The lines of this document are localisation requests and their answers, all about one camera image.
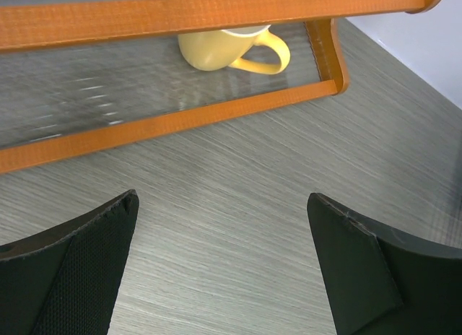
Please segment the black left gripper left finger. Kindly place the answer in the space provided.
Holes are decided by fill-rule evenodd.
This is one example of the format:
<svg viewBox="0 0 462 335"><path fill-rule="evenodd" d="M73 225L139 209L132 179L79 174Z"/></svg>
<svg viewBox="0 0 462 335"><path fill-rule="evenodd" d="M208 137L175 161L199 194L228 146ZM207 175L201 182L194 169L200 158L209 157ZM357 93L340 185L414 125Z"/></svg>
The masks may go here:
<svg viewBox="0 0 462 335"><path fill-rule="evenodd" d="M1 246L2 334L106 334L136 227L126 191L92 211Z"/></svg>

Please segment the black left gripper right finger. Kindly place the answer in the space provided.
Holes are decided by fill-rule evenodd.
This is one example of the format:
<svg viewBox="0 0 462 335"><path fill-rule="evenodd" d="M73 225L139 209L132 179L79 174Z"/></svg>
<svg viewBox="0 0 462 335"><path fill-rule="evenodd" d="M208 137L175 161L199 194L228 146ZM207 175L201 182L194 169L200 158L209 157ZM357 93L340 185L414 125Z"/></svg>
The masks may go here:
<svg viewBox="0 0 462 335"><path fill-rule="evenodd" d="M309 196L307 211L336 333L461 333L461 249L321 193Z"/></svg>

